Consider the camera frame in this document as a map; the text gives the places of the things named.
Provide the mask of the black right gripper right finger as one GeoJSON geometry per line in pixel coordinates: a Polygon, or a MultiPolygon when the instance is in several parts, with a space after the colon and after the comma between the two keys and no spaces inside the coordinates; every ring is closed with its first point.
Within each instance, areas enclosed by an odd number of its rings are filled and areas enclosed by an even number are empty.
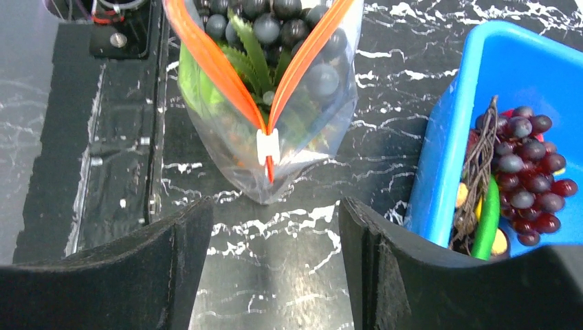
{"type": "Polygon", "coordinates": [[[354,198],[339,226],[356,329],[581,329],[582,247],[498,262],[462,255],[354,198]]]}

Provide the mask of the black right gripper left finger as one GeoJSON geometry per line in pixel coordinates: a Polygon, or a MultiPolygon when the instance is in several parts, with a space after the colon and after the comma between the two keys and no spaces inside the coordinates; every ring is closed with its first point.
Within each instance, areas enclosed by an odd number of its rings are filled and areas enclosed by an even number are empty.
{"type": "Polygon", "coordinates": [[[187,329],[213,201],[58,261],[1,268],[2,329],[187,329]]]}

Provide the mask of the clear zip top bag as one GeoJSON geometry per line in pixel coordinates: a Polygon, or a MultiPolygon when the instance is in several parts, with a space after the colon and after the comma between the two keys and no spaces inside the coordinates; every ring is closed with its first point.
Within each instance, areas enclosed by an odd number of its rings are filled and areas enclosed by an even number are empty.
{"type": "Polygon", "coordinates": [[[177,83],[224,177],[272,204],[333,157],[358,101],[362,1],[165,1],[177,83]]]}

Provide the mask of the black grape bunch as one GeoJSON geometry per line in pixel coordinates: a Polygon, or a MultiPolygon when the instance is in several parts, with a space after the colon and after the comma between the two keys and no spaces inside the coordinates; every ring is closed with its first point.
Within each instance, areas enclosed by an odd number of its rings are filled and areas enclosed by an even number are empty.
{"type": "Polygon", "coordinates": [[[324,2],[308,6],[302,1],[193,1],[193,5],[203,31],[218,48],[226,36],[228,8],[233,8],[252,24],[262,46],[282,46],[291,59],[329,9],[324,2]]]}

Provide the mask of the green toy starfruit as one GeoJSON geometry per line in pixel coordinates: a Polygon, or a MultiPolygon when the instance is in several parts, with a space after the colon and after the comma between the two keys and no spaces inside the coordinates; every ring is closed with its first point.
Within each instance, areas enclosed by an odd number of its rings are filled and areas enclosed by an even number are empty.
{"type": "Polygon", "coordinates": [[[185,103],[201,118],[209,120],[223,111],[224,99],[185,43],[179,53],[178,85],[185,103]]]}

